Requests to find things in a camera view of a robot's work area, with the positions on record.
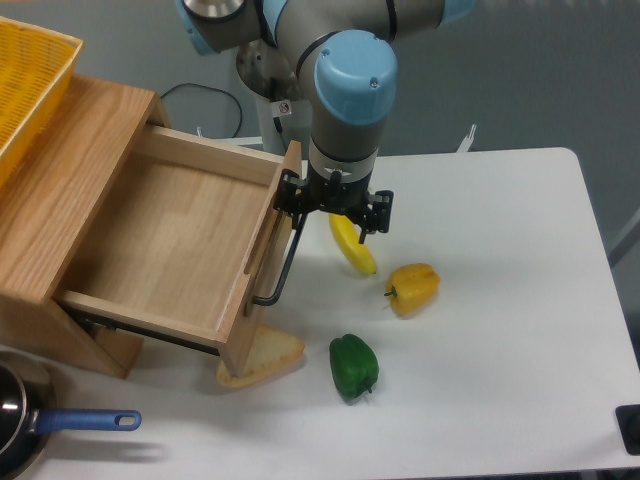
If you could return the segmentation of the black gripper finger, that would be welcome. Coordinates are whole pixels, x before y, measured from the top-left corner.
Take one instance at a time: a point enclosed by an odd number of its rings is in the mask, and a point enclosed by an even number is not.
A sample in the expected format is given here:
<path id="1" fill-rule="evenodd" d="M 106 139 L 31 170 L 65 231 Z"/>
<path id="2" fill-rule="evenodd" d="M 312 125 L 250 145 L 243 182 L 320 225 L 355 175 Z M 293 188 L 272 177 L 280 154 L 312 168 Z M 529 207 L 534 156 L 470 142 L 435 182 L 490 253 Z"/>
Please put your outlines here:
<path id="1" fill-rule="evenodd" d="M 394 192 L 391 190 L 365 194 L 358 221 L 361 228 L 359 244 L 363 245 L 368 235 L 389 231 L 393 201 Z"/>
<path id="2" fill-rule="evenodd" d="M 284 169 L 276 187 L 273 208 L 291 219 L 294 230 L 301 225 L 306 213 L 305 194 L 306 181 L 293 170 Z"/>

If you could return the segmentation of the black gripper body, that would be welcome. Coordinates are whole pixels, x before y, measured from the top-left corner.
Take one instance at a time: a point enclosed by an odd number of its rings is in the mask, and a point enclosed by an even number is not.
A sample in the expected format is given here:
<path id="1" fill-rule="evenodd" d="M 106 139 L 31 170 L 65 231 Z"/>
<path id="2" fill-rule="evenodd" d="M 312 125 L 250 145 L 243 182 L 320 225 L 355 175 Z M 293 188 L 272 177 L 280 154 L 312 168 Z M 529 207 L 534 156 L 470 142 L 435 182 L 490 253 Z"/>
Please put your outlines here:
<path id="1" fill-rule="evenodd" d="M 335 173 L 309 161 L 304 187 L 304 212 L 323 211 L 344 215 L 353 223 L 365 223 L 372 217 L 369 182 L 372 172 L 355 181 L 345 172 Z"/>

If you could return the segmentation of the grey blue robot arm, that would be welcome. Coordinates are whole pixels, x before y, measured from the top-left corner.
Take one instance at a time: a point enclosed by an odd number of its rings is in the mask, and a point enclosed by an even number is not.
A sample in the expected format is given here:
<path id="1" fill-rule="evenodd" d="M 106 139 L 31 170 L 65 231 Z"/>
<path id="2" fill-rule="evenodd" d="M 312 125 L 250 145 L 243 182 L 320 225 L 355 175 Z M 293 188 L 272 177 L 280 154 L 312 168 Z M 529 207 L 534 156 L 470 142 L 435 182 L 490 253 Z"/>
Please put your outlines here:
<path id="1" fill-rule="evenodd" d="M 274 207 L 293 217 L 346 216 L 367 236 L 389 230 L 393 194 L 370 192 L 397 90 L 391 43 L 468 15 L 472 1 L 179 1 L 200 51 L 263 41 L 284 60 L 312 111 L 309 165 L 285 171 Z"/>

